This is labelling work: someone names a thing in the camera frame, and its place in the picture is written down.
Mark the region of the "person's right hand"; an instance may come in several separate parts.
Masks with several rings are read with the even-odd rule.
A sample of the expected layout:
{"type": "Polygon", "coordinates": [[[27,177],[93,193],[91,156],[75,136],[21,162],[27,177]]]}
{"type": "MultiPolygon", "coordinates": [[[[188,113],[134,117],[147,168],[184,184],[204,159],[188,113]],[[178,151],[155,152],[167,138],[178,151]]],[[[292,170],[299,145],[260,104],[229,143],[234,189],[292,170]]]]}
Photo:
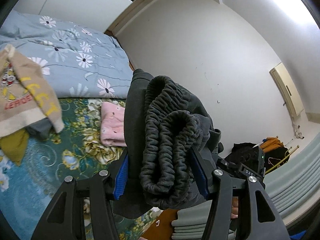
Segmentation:
{"type": "Polygon", "coordinates": [[[232,198],[232,209],[231,209],[231,219],[236,219],[238,217],[239,200],[238,197],[232,198]]]}

